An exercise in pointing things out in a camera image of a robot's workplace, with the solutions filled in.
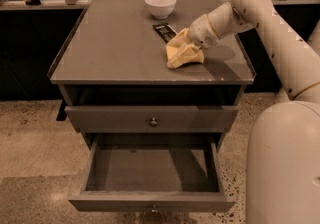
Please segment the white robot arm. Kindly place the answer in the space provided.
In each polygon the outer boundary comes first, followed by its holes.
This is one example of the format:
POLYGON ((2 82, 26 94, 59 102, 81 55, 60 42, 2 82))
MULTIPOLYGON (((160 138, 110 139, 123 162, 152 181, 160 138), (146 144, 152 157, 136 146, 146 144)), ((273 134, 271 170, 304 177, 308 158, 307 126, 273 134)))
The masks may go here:
POLYGON ((246 224, 320 224, 320 55, 272 0, 230 0, 166 45, 167 65, 199 62, 229 34, 254 27, 288 96, 256 119, 248 141, 246 224))

